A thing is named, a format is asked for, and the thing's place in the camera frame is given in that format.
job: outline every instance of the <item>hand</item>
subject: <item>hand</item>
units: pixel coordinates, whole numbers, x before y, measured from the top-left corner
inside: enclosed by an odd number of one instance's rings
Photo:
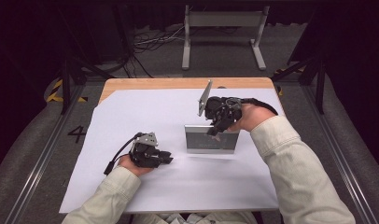
[[[243,104],[242,105],[242,117],[233,123],[228,131],[235,132],[241,129],[251,132],[255,127],[259,126],[263,121],[276,116],[272,111],[267,108]]]
[[[146,173],[151,172],[154,170],[153,168],[144,168],[144,167],[138,167],[136,166],[132,161],[129,155],[125,155],[119,159],[118,165],[125,167],[130,172],[132,172],[134,175],[140,176],[145,175]]]

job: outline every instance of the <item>white sheet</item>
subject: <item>white sheet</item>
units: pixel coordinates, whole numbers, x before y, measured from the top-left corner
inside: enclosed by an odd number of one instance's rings
[[[246,131],[240,132],[232,155],[187,153],[184,125],[211,122],[197,116],[203,91],[115,91],[106,98],[93,112],[60,213],[71,212],[92,196],[108,162],[138,132],[154,132],[157,149],[170,151],[174,159],[141,176],[142,185],[125,212],[277,208],[269,169]],[[210,96],[256,98],[284,114],[274,89],[212,89]]]

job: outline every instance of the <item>black cable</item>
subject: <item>black cable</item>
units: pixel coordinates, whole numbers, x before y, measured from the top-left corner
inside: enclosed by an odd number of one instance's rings
[[[132,67],[133,67],[133,74],[134,74],[134,77],[137,77],[137,74],[136,74],[136,66],[135,66],[134,63],[133,63],[133,57],[131,57],[131,64],[132,64]]]
[[[154,36],[152,36],[152,37],[149,37],[149,35],[147,35],[147,39],[143,39],[143,37],[140,36],[141,41],[135,42],[134,44],[136,45],[136,44],[139,44],[139,43],[142,43],[142,42],[146,42],[146,41],[149,41],[149,43],[152,43],[152,42],[154,42],[154,41],[156,41],[156,40],[160,40],[162,37],[164,37],[164,36],[166,35],[166,33],[163,33],[162,36],[158,36],[160,33],[161,33],[161,32],[158,32],[158,33],[156,33],[156,34],[155,34]]]
[[[126,155],[129,155],[129,154],[128,154],[128,153],[125,153],[125,154],[123,154],[123,155],[118,156],[117,159],[115,160],[115,162],[117,162],[120,158],[122,158],[122,157],[124,157],[124,156],[126,156]]]
[[[232,35],[239,29],[239,27],[232,27],[231,29],[233,29],[233,31],[225,31],[228,29],[230,29],[230,28],[229,27],[219,27],[219,28],[215,27],[215,28],[213,28],[213,30],[215,30],[215,31],[218,31],[218,32],[221,32],[221,33],[224,33],[227,35]]]
[[[111,67],[111,68],[107,68],[106,70],[102,70],[104,72],[107,72],[107,73],[113,73],[113,72],[116,72],[118,71],[121,67],[123,67],[126,63],[120,63],[119,65],[117,66],[114,66],[114,67]],[[83,71],[87,76],[96,76],[97,74],[92,72],[92,71]]]
[[[163,35],[157,37],[159,33],[154,35],[154,37],[150,38],[149,40],[144,40],[144,41],[139,41],[137,43],[134,43],[134,48],[135,49],[141,49],[141,51],[136,51],[135,53],[143,53],[146,50],[154,51],[164,44],[171,43],[175,40],[177,40],[177,37],[175,36],[180,36],[183,33],[183,29],[181,28],[179,31],[171,31],[171,32],[164,32]],[[145,47],[138,47],[137,45],[142,43],[142,42],[147,42],[144,44],[147,44]]]
[[[119,151],[117,152],[117,154],[114,156],[114,158],[113,158],[113,160],[111,160],[109,163],[108,163],[108,165],[107,165],[107,167],[105,168],[105,172],[104,172],[104,174],[105,175],[109,175],[110,173],[111,173],[111,171],[113,170],[113,168],[114,168],[114,164],[116,163],[116,161],[117,161],[117,157],[119,156],[119,154],[122,152],[122,150],[124,149],[124,148],[126,148],[134,139],[136,139],[136,138],[138,138],[138,137],[140,137],[140,136],[142,136],[142,135],[144,135],[143,133],[137,133],[137,134],[135,134],[134,135],[134,137],[133,138],[131,138],[127,143],[125,143],[125,145],[123,145],[123,147],[121,147],[120,149],[119,149]]]
[[[149,74],[149,72],[146,70],[146,68],[144,68],[144,66],[140,63],[140,61],[136,58],[136,56],[133,56],[135,60],[137,60],[137,62],[140,64],[140,66],[143,68],[144,72],[149,76],[149,77],[153,77],[152,75]]]
[[[126,76],[127,76],[128,78],[131,78],[131,74],[129,73],[128,69],[126,68],[126,64],[125,64],[122,68],[123,68],[123,71],[125,71]]]

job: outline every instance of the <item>sleeve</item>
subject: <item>sleeve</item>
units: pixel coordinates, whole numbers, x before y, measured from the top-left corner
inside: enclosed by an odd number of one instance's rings
[[[116,167],[82,206],[67,214],[63,223],[117,223],[140,186],[140,179]]]
[[[286,117],[267,119],[250,134],[270,169],[285,223],[355,223],[317,155]]]

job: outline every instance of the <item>metal frame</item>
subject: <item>metal frame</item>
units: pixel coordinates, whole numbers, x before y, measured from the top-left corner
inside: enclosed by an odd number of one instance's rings
[[[262,11],[226,12],[226,11],[190,11],[186,5],[184,28],[185,41],[183,51],[183,70],[190,69],[190,27],[191,26],[257,26],[257,35],[250,39],[250,45],[260,70],[265,70],[265,61],[260,52],[260,40],[268,17],[269,7]]]
[[[302,90],[303,90],[303,94],[305,95],[306,99],[309,102],[309,105],[312,106],[312,109],[313,109],[314,114],[316,115],[317,121],[320,127],[322,128],[324,135],[327,138],[327,143],[329,144],[329,150],[330,150],[331,156],[333,157],[338,167],[338,170],[344,180],[344,183],[346,184],[346,187],[350,195],[352,196],[353,202],[355,203],[355,206],[361,216],[363,223],[369,223],[369,224],[378,223],[370,205],[367,202],[367,199],[365,198],[364,193],[361,190],[361,187],[358,183],[356,176],[354,175],[352,169],[350,168],[349,163],[344,157],[344,154],[337,140],[335,139],[332,133],[332,130],[330,129],[329,124],[326,121],[326,118],[323,115],[320,115],[318,111],[318,105],[314,103],[314,99],[316,96],[314,95],[312,88],[303,86]]]
[[[71,102],[75,102],[80,97],[83,88],[84,86],[75,86]],[[13,205],[11,211],[9,212],[9,215],[5,221],[6,224],[19,223],[19,221],[21,220],[21,216],[23,215],[24,210],[27,207],[27,204],[30,202],[33,194],[35,193],[35,189],[42,175],[44,174],[44,171],[47,168],[48,162],[53,154],[53,151],[55,150],[58,144],[59,136],[61,135],[63,127],[65,123],[68,121],[71,112],[73,111],[74,105],[75,104],[69,105],[65,113],[59,117],[52,131],[52,134],[49,137],[48,142],[44,146],[44,149],[40,157],[38,158],[38,161],[35,164],[35,167],[29,174],[29,177],[27,178],[27,181],[24,184],[23,189],[21,190],[21,194],[19,195],[17,201]]]

